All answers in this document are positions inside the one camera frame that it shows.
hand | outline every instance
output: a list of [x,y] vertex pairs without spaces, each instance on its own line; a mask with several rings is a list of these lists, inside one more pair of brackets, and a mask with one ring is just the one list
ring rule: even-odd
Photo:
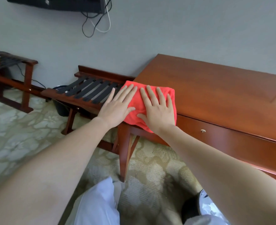
[[146,115],[137,114],[137,117],[141,118],[151,131],[158,135],[163,128],[175,125],[171,97],[167,94],[168,105],[166,106],[165,97],[159,87],[156,88],[156,91],[159,95],[160,103],[149,85],[147,85],[146,89],[151,99],[148,98],[144,88],[140,89],[146,107]]
[[136,91],[137,87],[134,87],[133,84],[129,87],[124,86],[113,98],[115,92],[115,88],[113,88],[97,118],[102,119],[109,129],[118,126],[131,111],[135,110],[135,107],[128,108],[127,106]]

cabinet top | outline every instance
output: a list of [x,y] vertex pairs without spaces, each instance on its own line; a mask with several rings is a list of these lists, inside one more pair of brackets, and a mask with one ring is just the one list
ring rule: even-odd
[[177,114],[276,141],[276,75],[158,54],[135,82],[175,89]]

trash can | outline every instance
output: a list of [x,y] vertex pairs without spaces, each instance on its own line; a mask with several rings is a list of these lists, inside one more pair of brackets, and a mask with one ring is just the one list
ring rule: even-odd
[[183,224],[187,219],[199,216],[199,215],[213,215],[221,218],[226,224],[230,224],[229,221],[224,217],[222,212],[216,207],[211,198],[204,191],[200,191],[194,197],[186,200],[182,207],[182,222]]
[[[64,87],[66,87],[66,85],[57,86],[57,87],[54,87],[53,89],[58,90],[59,88],[64,88]],[[57,100],[54,100],[54,105],[55,105],[56,110],[60,116],[62,116],[62,117],[69,116],[70,108],[68,106],[64,105],[63,103],[61,103],[60,101],[57,101]]]

microfiber towel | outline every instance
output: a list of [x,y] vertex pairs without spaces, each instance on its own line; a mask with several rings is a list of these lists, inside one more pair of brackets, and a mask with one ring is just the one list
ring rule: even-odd
[[[137,117],[137,114],[145,114],[146,115],[146,107],[144,105],[144,102],[143,102],[143,99],[142,99],[142,96],[141,96],[141,93],[140,93],[140,88],[144,88],[144,90],[146,91],[147,93],[147,90],[146,90],[146,85],[144,84],[140,84],[140,83],[137,83],[137,82],[133,82],[133,81],[126,81],[124,86],[130,86],[131,84],[133,84],[134,86],[137,86],[138,89],[137,89],[137,92],[136,94],[134,95],[132,101],[129,103],[129,106],[128,107],[135,107],[136,110],[132,111],[131,113],[128,114],[128,116],[125,118],[125,122],[130,124],[130,125],[137,125],[141,128],[143,128],[145,131],[148,131],[148,132],[152,132],[148,127],[147,125],[145,124],[145,122]],[[176,123],[176,108],[175,108],[175,103],[174,103],[174,89],[172,88],[169,88],[169,87],[160,87],[164,97],[165,97],[165,100],[166,100],[166,104],[168,104],[167,102],[167,94],[170,95],[171,97],[171,100],[172,100],[172,105],[173,105],[173,111],[174,111],[174,122]],[[158,93],[156,92],[156,87],[155,86],[151,86],[151,90],[155,93],[157,99],[159,100],[159,95]]]

forearm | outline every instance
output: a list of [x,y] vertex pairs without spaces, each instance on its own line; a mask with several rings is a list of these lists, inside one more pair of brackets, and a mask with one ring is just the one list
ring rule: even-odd
[[231,223],[276,223],[276,180],[173,126],[165,140]]
[[24,164],[0,187],[0,224],[56,224],[107,131],[95,118]]

